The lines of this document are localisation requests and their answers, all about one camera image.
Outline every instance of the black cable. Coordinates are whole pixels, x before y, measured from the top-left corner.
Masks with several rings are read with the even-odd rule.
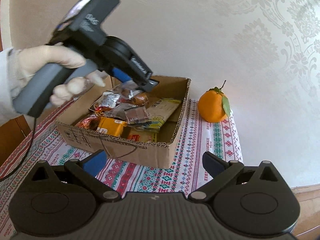
[[[25,161],[25,159],[27,158],[27,155],[31,149],[31,146],[32,146],[32,143],[33,143],[33,139],[35,137],[35,133],[36,133],[36,118],[34,120],[34,123],[33,123],[33,131],[32,131],[32,137],[31,137],[31,140],[30,140],[30,144],[29,144],[29,148],[28,150],[26,151],[25,155],[23,156],[22,160],[20,161],[20,163],[18,164],[17,167],[14,168],[13,171],[11,171],[8,175],[4,176],[3,178],[0,178],[0,183],[4,180],[6,180],[7,178],[9,178],[10,176],[12,176],[20,167],[21,165],[23,164],[23,162]]]

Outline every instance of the blue gripper pad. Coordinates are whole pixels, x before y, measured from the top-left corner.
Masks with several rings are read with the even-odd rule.
[[[112,70],[112,74],[115,78],[117,78],[118,80],[121,81],[121,83],[125,83],[129,80],[131,80],[131,77],[129,77],[126,73],[124,73],[123,71],[121,71],[118,68],[113,68]]]
[[[105,151],[97,151],[81,161],[84,171],[95,177],[106,166],[107,154]]]

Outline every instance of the tablecloth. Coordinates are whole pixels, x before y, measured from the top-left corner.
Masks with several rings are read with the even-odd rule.
[[[68,102],[57,108],[37,126],[33,146],[25,162],[13,176],[0,184],[0,240],[10,239],[15,233],[8,214],[8,204],[37,161],[43,159],[50,165],[63,165],[69,159],[81,160],[89,155],[88,152],[66,144],[54,123],[55,118],[72,103]],[[127,191],[139,191],[183,192],[187,196],[212,179],[202,167],[202,154],[205,151],[210,151],[226,161],[242,162],[233,115],[219,123],[208,123],[199,116],[197,101],[193,100],[188,101],[186,111],[182,133],[169,169],[156,169],[109,159],[96,178],[122,195]],[[31,134],[0,167],[1,177],[19,163],[30,139]]]

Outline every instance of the yellow package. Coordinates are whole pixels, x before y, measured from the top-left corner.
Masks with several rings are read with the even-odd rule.
[[[120,137],[127,123],[108,117],[102,117],[97,132]]]
[[[158,133],[160,128],[169,119],[170,115],[179,107],[181,100],[161,98],[147,109],[151,122],[138,124],[134,128],[139,131]]]
[[[149,131],[131,129],[128,139],[136,142],[157,142],[157,134]]]

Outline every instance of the white wall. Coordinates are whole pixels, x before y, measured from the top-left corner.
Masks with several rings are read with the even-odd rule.
[[[76,1],[10,0],[12,44],[46,43]],[[291,187],[320,183],[319,0],[121,1],[103,28],[156,74],[191,78],[195,99],[227,80],[245,164],[271,160]]]

